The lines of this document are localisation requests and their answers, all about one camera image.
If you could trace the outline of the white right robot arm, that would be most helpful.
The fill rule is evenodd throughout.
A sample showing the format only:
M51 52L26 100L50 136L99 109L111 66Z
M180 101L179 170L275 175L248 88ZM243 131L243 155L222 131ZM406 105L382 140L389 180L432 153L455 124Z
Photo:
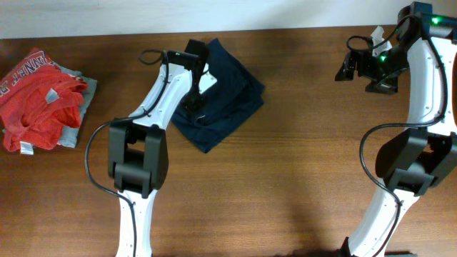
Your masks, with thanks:
M456 19L415 1L399 11L390 36L378 27L365 41L366 48L348 50L335 79L365 77L368 92L392 95L398 91L399 75L408 71L408 118L398 124L400 133L380 147L375 169L367 172L376 191L361 224L344 240L340 256L384 256L408 209L456 168Z

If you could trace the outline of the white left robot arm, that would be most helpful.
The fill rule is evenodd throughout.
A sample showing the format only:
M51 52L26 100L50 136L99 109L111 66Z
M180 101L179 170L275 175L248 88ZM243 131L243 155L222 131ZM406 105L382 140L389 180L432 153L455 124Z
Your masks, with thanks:
M154 199L164 184L169 158L166 128L181 104L201 106L200 85L209 50L163 53L151 90L126 121L109 128L109 175L120 196L117 256L152 256Z

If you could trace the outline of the dark navy blue shorts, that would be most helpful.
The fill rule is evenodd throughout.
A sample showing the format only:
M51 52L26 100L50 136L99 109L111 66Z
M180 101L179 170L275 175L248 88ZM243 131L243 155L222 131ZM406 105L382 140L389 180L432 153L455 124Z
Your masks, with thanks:
M218 39L208 44L209 73L216 83L203 93L206 103L190 114L176 109L171 121L174 126L203 153L247 121L262 105L265 86L221 45Z

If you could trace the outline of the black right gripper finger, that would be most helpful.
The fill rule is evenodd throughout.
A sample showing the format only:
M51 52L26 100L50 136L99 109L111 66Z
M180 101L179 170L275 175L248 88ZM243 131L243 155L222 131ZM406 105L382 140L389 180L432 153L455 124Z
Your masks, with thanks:
M357 53L350 51L335 75L335 81L352 81L356 71Z
M388 79L383 83L372 80L366 87L365 92L392 95L398 92L398 79Z

